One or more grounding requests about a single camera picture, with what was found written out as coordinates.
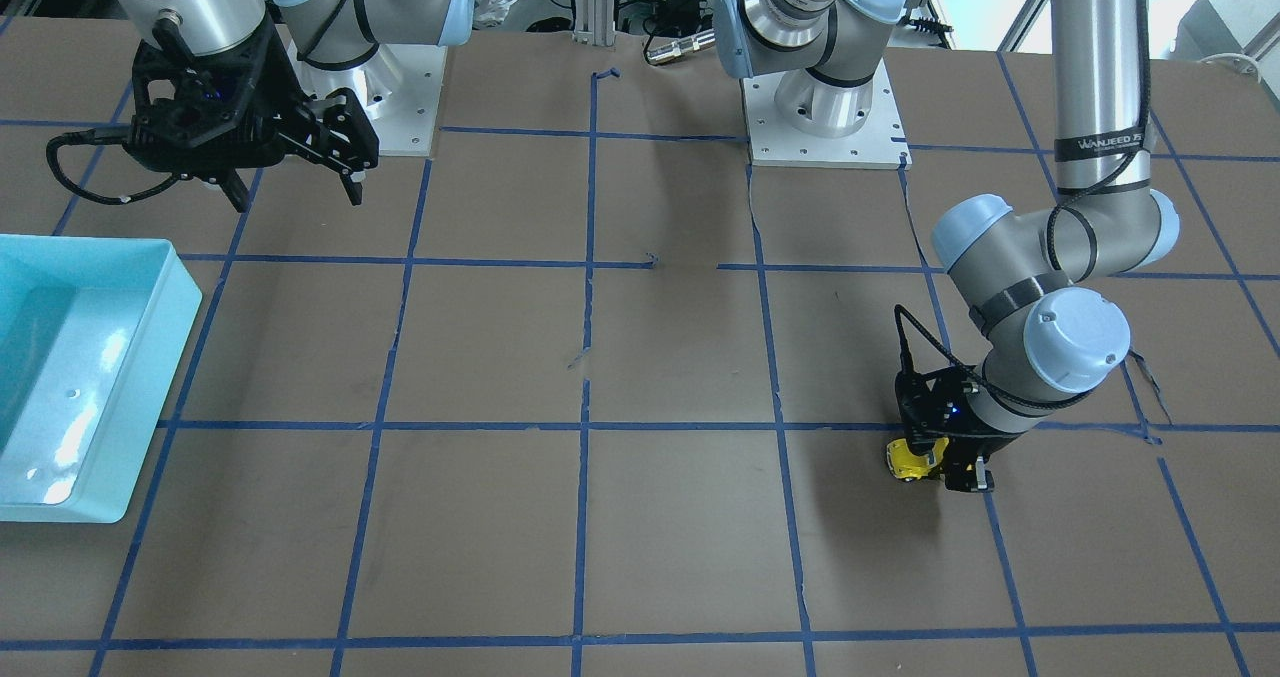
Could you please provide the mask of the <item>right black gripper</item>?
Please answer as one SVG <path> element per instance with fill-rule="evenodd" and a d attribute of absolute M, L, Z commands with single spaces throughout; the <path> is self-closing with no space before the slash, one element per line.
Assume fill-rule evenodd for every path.
<path fill-rule="evenodd" d="M 238 168 L 274 166 L 291 154 L 339 177 L 352 206 L 379 165 L 380 141 L 355 90 L 306 99 L 276 26 L 261 20 L 242 44 L 196 56 L 174 18 L 157 18 L 132 65 L 131 157 L 160 174 L 201 177 L 238 215 L 250 188 Z"/>

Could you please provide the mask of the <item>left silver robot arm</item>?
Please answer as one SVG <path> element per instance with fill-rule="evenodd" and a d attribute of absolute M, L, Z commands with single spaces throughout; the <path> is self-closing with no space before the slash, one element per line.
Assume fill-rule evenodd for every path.
<path fill-rule="evenodd" d="M 1056 202 L 1019 215 L 977 195 L 934 227 L 934 253 L 989 352 L 919 372 L 900 346 L 904 435 L 884 462 L 902 482 L 992 490 L 996 452 L 1087 399 L 1130 353 L 1125 314 L 1085 282 L 1160 261 L 1180 235 L 1174 203 L 1151 186 L 1149 0 L 1050 3 Z"/>

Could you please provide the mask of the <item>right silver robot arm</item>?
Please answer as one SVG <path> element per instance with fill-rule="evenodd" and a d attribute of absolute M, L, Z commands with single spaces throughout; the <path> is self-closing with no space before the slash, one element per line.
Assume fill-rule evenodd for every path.
<path fill-rule="evenodd" d="M 133 116 L 46 148 L 51 171 L 65 145 L 111 145 L 163 177 L 119 197 L 78 189 L 105 206 L 201 180 L 244 212 L 241 171 L 287 156 L 328 168 L 357 206 L 361 177 L 396 148 L 390 116 L 416 106 L 417 81 L 393 49 L 462 45 L 474 26 L 474 0 L 118 1 L 141 35 Z"/>

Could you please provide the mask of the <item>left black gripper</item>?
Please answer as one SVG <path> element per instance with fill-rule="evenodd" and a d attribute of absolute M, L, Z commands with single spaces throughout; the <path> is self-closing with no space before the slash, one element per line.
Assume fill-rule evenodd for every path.
<path fill-rule="evenodd" d="M 968 404 L 966 378 L 959 367 L 934 372 L 901 369 L 895 378 L 895 395 L 904 425 L 905 450 L 913 458 L 933 452 L 942 436 L 948 445 L 943 463 L 943 485 L 956 493 L 991 493 L 995 476 L 988 462 L 992 454 L 1016 439 L 987 425 Z"/>

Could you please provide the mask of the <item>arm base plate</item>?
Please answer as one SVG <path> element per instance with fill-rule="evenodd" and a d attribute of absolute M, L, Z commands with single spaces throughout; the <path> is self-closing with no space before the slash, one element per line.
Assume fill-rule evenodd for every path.
<path fill-rule="evenodd" d="M 808 70 L 741 81 L 754 166 L 913 166 L 887 67 L 872 81 L 841 88 Z"/>
<path fill-rule="evenodd" d="M 362 100 L 381 156 L 430 157 L 445 61 L 443 45 L 380 45 L 362 65 L 344 70 L 294 61 L 300 83 L 317 97 L 347 86 Z"/>

